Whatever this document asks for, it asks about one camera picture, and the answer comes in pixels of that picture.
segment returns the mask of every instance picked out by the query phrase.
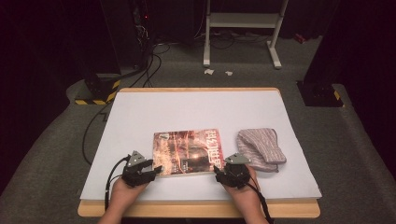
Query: magazine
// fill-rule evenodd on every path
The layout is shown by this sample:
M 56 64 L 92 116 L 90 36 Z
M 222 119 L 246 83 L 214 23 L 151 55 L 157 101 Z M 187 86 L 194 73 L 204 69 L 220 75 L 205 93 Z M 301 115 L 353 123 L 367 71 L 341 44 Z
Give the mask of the magazine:
M 153 168 L 163 167 L 158 176 L 213 173 L 224 167 L 219 130 L 155 133 L 152 159 Z

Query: white metal stand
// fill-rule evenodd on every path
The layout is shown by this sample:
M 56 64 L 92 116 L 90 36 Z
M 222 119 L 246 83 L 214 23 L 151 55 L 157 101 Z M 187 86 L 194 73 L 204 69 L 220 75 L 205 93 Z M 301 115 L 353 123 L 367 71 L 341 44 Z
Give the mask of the white metal stand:
M 286 7 L 289 0 L 283 0 L 279 13 L 261 14 L 261 13 L 211 13 L 210 0 L 207 0 L 206 6 L 206 31 L 205 31 L 205 49 L 204 49 L 204 66 L 210 66 L 210 28 L 211 27 L 241 27 L 241 28 L 273 28 L 274 33 L 267 46 L 274 62 L 274 67 L 282 67 L 277 56 L 275 44 L 285 16 Z

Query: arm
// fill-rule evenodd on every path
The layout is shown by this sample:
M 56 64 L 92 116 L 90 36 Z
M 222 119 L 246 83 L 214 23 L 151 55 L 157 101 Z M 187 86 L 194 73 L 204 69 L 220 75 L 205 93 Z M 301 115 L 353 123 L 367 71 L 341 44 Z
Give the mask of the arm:
M 252 186 L 256 186 L 256 184 L 258 185 L 259 182 L 257 181 L 256 172 L 248 165 L 247 168 L 251 176 L 249 184 L 251 184 Z M 260 202 L 259 196 L 253 189 L 248 186 L 244 186 L 241 189 L 230 188 L 225 185 L 223 185 L 223 187 L 233 198 L 233 202 L 235 203 L 236 208 L 242 214 L 247 224 L 268 224 L 267 220 L 262 214 L 262 204 Z
M 98 224 L 119 224 L 123 214 L 148 184 L 132 188 L 125 184 L 121 178 L 118 178 L 111 190 L 110 204 Z

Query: white paper scrap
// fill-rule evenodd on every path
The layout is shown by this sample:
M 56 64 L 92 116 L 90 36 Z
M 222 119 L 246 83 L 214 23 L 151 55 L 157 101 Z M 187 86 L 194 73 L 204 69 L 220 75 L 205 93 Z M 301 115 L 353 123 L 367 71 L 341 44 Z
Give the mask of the white paper scrap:
M 213 75 L 214 72 L 215 72 L 215 70 L 211 70 L 211 69 L 205 70 L 205 74 L 209 74 L 209 75 Z

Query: black stand base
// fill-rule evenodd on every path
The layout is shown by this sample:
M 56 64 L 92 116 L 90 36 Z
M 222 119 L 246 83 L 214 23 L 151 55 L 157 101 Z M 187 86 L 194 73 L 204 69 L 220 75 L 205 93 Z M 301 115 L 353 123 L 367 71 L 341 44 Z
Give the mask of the black stand base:
M 297 82 L 306 106 L 341 107 L 344 103 L 331 84 Z
M 106 105 L 116 97 L 119 85 L 119 80 L 114 82 L 103 81 L 98 87 L 87 85 L 84 82 L 75 98 L 75 103 L 77 105 Z

